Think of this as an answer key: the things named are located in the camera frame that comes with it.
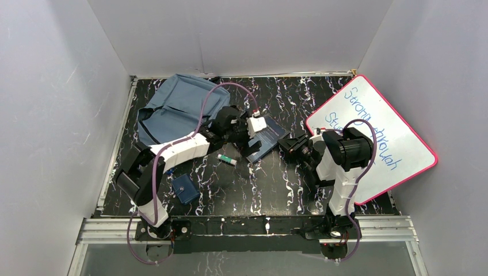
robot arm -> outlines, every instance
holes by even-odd
[[[354,194],[351,195],[357,177],[368,165],[373,153],[371,140],[356,128],[344,129],[342,135],[336,131],[317,129],[316,134],[308,138],[303,134],[296,138],[279,140],[285,154],[301,160],[309,174],[315,174],[317,181],[333,182],[334,191],[327,206],[323,233],[331,236],[332,232],[344,233],[353,227],[347,217],[347,210],[354,218]]]
[[[265,128],[265,119],[260,117],[259,112],[241,112],[235,106],[225,106],[217,113],[214,120],[205,122],[196,135],[193,135],[192,132],[175,141],[150,147],[146,147],[142,143],[135,144],[116,171],[114,180],[135,203],[143,218],[155,222],[151,227],[156,235],[166,237],[171,231],[171,220],[158,197],[156,197],[158,221],[154,221],[152,181],[157,153],[166,147],[156,166],[156,191],[159,190],[164,172],[183,162],[211,154],[226,143],[234,143],[243,156],[257,152],[261,147],[261,142],[258,141],[249,146],[249,141],[257,132]]]

white wall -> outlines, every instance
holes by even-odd
[[[129,76],[86,0],[0,4],[0,275],[66,275]]]
[[[89,0],[131,75],[357,68],[392,0]]]
[[[394,189],[430,275],[486,275],[488,1],[395,0],[359,72],[439,155]]]

dark blue book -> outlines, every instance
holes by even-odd
[[[261,141],[260,150],[247,157],[247,160],[251,163],[255,163],[257,160],[265,156],[278,145],[279,139],[282,139],[289,134],[289,132],[282,128],[273,118],[271,118],[271,116],[265,115],[264,119],[266,120],[267,127],[258,132],[256,136],[249,141],[249,146],[258,140]]]

black marble tabletop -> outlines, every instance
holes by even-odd
[[[343,85],[349,76],[223,78],[220,82],[236,82],[247,87],[256,97],[261,114],[269,114],[292,136],[306,131],[305,119]],[[138,139],[137,110],[143,108],[163,79],[138,80],[114,170]],[[226,87],[230,104],[240,109],[249,106],[244,91]],[[223,154],[238,161],[231,166],[217,160]],[[200,198],[190,205],[180,203],[171,190],[171,180],[189,174],[200,191]],[[315,189],[303,177],[300,164],[284,160],[276,147],[255,164],[240,157],[230,144],[204,158],[177,166],[165,175],[158,196],[172,216],[291,216],[322,214],[331,197],[332,187]],[[110,183],[102,216],[127,216],[133,208],[130,199],[114,183]],[[388,194],[364,205],[356,206],[358,214],[398,214]]]

blue cloth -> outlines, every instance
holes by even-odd
[[[173,75],[159,87],[149,103],[138,111],[139,140],[145,145],[162,144],[188,135],[197,127],[201,105],[216,84],[192,75]],[[203,116],[213,119],[229,104],[222,87],[208,98]]]

